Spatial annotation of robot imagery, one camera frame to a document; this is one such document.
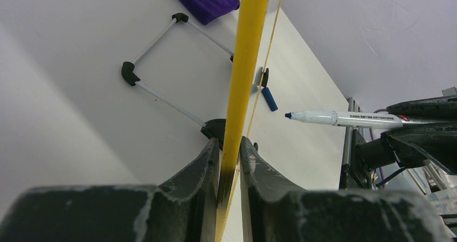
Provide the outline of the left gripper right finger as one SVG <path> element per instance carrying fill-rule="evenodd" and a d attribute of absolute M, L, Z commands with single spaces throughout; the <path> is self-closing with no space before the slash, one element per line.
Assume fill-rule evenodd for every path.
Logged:
<path fill-rule="evenodd" d="M 451 241 L 421 195 L 366 189 L 309 191 L 240 143 L 245 241 Z"/>

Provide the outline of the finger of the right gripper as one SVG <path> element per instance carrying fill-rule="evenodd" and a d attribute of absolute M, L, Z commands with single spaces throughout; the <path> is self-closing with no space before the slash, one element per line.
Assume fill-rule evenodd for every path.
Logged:
<path fill-rule="evenodd" d="M 449 175 L 456 175 L 456 123 L 429 123 L 388 130 L 381 134 L 385 151 L 399 166 L 428 159 Z"/>
<path fill-rule="evenodd" d="M 386 110 L 403 116 L 456 119 L 456 95 L 400 102 L 388 106 Z"/>

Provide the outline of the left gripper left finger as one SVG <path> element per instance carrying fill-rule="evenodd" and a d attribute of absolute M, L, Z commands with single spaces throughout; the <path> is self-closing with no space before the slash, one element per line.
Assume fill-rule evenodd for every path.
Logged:
<path fill-rule="evenodd" d="M 160 185 L 43 186 L 23 192 L 1 241 L 214 241 L 219 142 Z"/>

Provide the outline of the blue capped marker pen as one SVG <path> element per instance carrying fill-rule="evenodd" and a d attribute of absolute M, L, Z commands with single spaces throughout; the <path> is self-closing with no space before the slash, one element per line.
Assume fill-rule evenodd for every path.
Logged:
<path fill-rule="evenodd" d="M 286 113 L 285 117 L 303 123 L 339 127 L 395 129 L 404 126 L 401 118 L 391 114 L 305 110 Z"/>

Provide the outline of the blue marker cap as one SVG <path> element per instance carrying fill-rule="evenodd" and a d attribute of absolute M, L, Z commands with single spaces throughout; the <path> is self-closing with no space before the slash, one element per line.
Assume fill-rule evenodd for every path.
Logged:
<path fill-rule="evenodd" d="M 278 106 L 272 96 L 272 93 L 271 91 L 269 90 L 268 87 L 264 87 L 262 90 L 261 90 L 261 93 L 268 105 L 268 107 L 270 108 L 271 112 L 274 112 L 276 110 L 278 110 Z"/>

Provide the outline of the yellow framed whiteboard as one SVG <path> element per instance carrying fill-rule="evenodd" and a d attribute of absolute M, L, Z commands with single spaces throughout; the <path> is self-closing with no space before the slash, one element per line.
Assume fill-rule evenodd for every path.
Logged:
<path fill-rule="evenodd" d="M 233 197 L 232 190 L 239 174 L 239 147 L 243 138 L 251 83 L 258 60 L 266 17 L 277 13 L 282 0 L 240 0 L 234 62 L 228 99 L 227 121 L 224 129 L 223 159 L 219 168 L 215 238 L 221 241 L 227 214 Z"/>

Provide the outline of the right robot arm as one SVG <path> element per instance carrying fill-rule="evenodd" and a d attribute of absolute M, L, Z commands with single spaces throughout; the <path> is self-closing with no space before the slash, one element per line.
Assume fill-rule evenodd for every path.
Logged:
<path fill-rule="evenodd" d="M 430 160 L 449 175 L 456 175 L 456 96 L 397 103 L 387 112 L 426 123 L 387 130 L 380 138 L 357 145 L 355 153 L 372 170 L 397 163 L 416 168 Z"/>

